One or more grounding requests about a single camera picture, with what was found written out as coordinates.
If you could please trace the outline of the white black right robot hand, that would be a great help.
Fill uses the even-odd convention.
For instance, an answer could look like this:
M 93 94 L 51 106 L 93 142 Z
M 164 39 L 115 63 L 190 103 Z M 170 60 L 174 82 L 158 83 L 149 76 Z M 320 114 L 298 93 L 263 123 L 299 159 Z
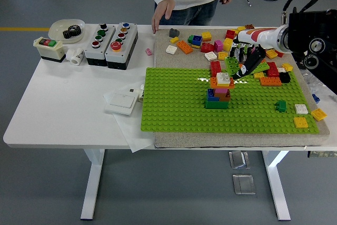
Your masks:
M 252 30 L 240 31 L 234 43 L 257 44 L 257 48 L 247 58 L 243 66 L 233 75 L 233 79 L 237 80 L 246 75 L 249 75 L 265 58 L 265 49 L 274 48 L 277 46 L 277 36 L 281 27 L 278 28 L 256 28 Z

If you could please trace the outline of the person's right hand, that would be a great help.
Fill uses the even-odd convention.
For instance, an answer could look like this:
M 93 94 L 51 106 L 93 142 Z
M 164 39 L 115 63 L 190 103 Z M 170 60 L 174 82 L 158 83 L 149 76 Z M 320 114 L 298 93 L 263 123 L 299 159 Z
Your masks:
M 164 17 L 170 19 L 175 7 L 175 0 L 163 0 L 157 4 L 152 17 L 152 32 L 155 34 L 159 29 L 160 20 Z

